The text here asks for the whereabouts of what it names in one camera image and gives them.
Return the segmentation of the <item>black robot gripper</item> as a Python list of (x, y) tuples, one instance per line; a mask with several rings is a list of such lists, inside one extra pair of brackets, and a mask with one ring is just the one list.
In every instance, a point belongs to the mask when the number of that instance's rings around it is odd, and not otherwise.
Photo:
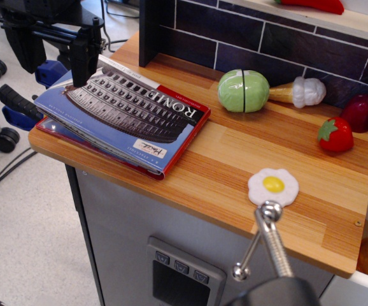
[(28, 73), (46, 61), (42, 39), (70, 45), (75, 87), (83, 87), (96, 72), (104, 21), (80, 1), (0, 1), (0, 13), (6, 38)]

